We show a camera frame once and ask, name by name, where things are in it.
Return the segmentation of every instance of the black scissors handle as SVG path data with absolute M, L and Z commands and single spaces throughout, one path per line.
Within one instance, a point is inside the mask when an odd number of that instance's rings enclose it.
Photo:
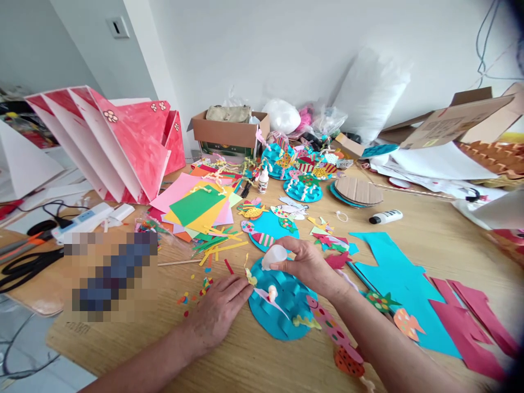
M 5 277 L 0 279 L 0 294 L 6 293 L 10 290 L 13 290 L 25 284 L 31 278 L 36 276 L 46 267 L 53 264 L 54 262 L 56 262 L 58 259 L 62 258 L 63 256 L 64 256 L 64 248 L 62 247 L 62 248 L 59 248 L 53 251 L 24 255 L 23 257 L 20 257 L 12 261 L 11 263 L 7 264 L 2 269 L 2 274 L 4 274 Z M 30 258 L 33 258 L 33 259 L 30 260 L 29 262 L 25 262 L 17 266 L 18 263 L 26 259 L 30 259 Z M 15 282 L 11 286 L 4 288 L 8 283 L 11 283 L 18 279 L 20 280 Z

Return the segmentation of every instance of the scissors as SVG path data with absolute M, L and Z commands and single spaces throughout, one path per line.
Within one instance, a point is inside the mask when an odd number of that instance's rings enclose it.
M 0 248 L 0 265 L 28 252 L 30 249 L 44 244 L 53 238 L 51 230 L 39 232 L 28 239 L 20 240 Z
M 62 247 L 53 251 L 27 254 L 8 263 L 2 269 L 2 274 L 5 275 L 5 277 L 0 278 L 0 294 L 25 284 L 63 256 L 64 248 Z M 30 259 L 30 261 L 18 265 L 26 259 Z M 16 282 L 7 288 L 4 288 L 7 284 L 12 283 L 13 281 Z

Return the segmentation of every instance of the wooden stick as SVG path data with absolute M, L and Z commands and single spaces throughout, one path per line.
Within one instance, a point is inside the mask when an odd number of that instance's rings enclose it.
M 165 264 L 158 264 L 157 266 L 169 266 L 169 265 L 183 265 L 186 263 L 200 262 L 200 259 L 192 259 L 190 261 L 181 261 L 181 262 L 167 262 Z

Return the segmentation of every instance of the beige bag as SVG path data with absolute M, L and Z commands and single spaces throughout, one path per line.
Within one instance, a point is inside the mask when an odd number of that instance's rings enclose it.
M 206 113 L 206 120 L 225 121 L 229 123 L 249 123 L 251 107 L 244 106 L 210 106 Z

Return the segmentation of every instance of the forearm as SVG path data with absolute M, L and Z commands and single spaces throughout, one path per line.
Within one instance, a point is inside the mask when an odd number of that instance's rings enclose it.
M 329 300 L 388 391 L 466 391 L 353 288 L 339 290 Z
M 82 393 L 155 393 L 196 358 L 188 333 L 177 327 L 116 369 L 85 387 Z

